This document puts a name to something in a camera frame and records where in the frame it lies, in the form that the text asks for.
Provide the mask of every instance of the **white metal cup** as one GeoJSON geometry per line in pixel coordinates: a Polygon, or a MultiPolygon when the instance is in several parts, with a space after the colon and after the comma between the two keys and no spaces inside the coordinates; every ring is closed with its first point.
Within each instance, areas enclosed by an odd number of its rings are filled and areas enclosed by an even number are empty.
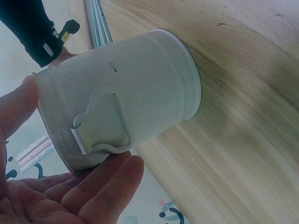
{"type": "Polygon", "coordinates": [[[73,173],[192,117],[200,105],[192,56],[162,29],[90,50],[35,77],[44,125],[73,173]]]}

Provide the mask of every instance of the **light wood grain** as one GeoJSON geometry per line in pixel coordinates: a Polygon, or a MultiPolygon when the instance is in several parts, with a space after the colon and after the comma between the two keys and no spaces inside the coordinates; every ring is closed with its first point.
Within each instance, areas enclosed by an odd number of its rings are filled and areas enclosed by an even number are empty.
{"type": "Polygon", "coordinates": [[[114,41],[165,28],[190,49],[198,113],[137,147],[193,223],[299,223],[299,3],[102,0],[114,41]]]}

